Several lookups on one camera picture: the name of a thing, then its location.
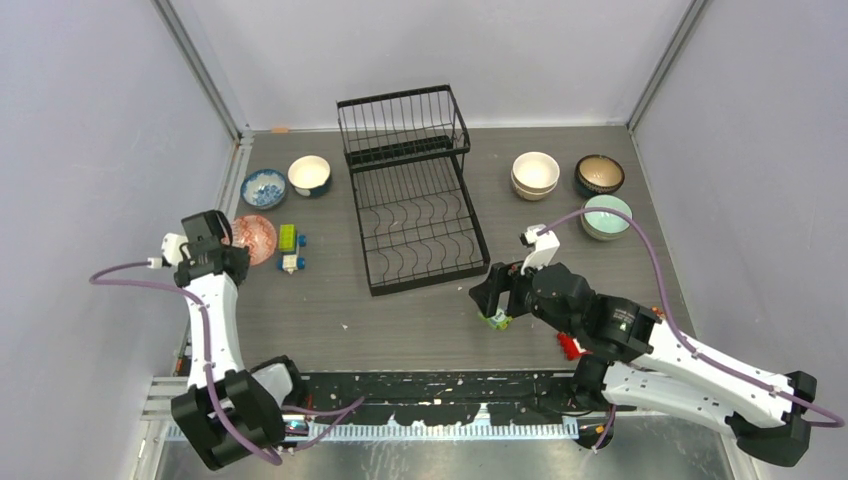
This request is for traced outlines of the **red patterned bowl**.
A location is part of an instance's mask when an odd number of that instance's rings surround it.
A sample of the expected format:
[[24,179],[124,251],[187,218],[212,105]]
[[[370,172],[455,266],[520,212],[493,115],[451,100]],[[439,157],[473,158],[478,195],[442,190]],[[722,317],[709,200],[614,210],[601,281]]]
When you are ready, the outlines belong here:
[[272,223],[262,215],[250,214],[237,217],[231,223],[231,244],[247,248],[250,266],[267,261],[277,250],[277,232]]

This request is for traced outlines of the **blue white patterned bowl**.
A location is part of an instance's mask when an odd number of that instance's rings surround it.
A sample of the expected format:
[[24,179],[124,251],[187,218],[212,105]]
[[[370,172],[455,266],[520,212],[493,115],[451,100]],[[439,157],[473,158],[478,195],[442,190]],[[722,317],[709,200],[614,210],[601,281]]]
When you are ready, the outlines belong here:
[[241,200],[257,210],[270,210],[283,202],[288,182],[275,169],[260,169],[248,174],[240,187]]

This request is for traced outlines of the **dark teal bowl white foot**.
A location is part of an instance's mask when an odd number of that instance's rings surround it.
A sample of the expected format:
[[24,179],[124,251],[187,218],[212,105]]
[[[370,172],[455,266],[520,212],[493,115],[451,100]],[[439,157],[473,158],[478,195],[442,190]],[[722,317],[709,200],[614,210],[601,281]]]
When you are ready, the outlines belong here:
[[331,188],[331,166],[323,157],[303,156],[289,166],[288,180],[300,196],[317,198],[325,195]]

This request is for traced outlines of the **cream bowl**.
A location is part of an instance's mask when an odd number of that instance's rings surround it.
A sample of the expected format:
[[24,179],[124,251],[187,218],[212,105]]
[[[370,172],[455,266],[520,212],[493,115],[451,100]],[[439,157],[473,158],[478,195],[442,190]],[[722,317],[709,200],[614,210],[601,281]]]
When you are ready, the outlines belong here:
[[512,164],[511,177],[521,189],[542,193],[555,188],[560,179],[559,163],[543,152],[526,152],[519,155]]
[[526,201],[533,201],[533,202],[541,201],[541,200],[549,197],[555,189],[556,189],[556,187],[553,186],[552,188],[547,189],[545,191],[535,192],[535,191],[525,190],[525,189],[521,188],[519,185],[516,185],[516,184],[513,185],[513,191],[519,198],[526,200]]

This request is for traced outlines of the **black wire dish rack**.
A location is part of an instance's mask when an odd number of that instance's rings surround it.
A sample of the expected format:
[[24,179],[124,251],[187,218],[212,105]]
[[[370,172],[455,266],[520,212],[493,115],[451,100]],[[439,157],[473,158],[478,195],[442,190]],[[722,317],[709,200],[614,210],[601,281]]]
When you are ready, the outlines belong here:
[[451,86],[336,108],[371,295],[486,273],[490,253],[464,178],[471,141]]

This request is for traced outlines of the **mint green bowl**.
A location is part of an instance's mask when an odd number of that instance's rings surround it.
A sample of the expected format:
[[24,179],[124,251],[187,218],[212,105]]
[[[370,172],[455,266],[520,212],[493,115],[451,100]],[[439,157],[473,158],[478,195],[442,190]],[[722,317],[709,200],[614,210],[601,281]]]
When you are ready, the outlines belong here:
[[[606,208],[616,210],[627,217],[633,216],[631,207],[614,195],[597,195],[586,200],[584,208]],[[623,237],[629,230],[630,224],[620,216],[606,212],[593,211],[581,216],[584,231],[599,241],[613,241]]]

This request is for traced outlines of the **brown rimmed bowl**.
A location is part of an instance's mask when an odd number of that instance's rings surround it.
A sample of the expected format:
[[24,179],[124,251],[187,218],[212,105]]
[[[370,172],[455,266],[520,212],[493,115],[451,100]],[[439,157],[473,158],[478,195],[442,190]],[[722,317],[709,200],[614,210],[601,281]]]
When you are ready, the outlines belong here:
[[615,159],[604,155],[581,158],[575,166],[575,176],[579,176],[597,195],[615,193],[626,180],[623,167]]

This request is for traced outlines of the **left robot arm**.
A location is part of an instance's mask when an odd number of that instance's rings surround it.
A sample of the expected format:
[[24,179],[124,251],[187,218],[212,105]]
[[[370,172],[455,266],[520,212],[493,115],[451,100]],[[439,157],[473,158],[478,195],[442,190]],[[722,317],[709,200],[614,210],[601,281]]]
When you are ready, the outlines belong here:
[[212,471],[249,456],[278,466],[283,413],[298,412],[307,389],[285,355],[252,369],[244,365],[236,307],[250,255],[234,245],[224,213],[194,214],[182,227],[183,235],[169,238],[166,259],[175,264],[175,288],[186,298],[193,347],[187,390],[171,400],[173,420]]

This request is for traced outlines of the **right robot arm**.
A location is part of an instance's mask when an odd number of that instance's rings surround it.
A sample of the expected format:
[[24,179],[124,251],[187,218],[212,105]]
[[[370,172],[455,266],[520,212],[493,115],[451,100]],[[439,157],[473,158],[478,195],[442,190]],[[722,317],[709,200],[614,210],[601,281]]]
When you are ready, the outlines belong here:
[[[503,293],[508,301],[500,309]],[[655,311],[595,292],[561,263],[527,270],[496,263],[469,296],[485,317],[531,314],[583,348],[569,388],[579,409],[662,412],[726,435],[780,467],[797,465],[809,448],[812,426],[803,415],[817,381],[805,372],[770,373],[676,336]]]

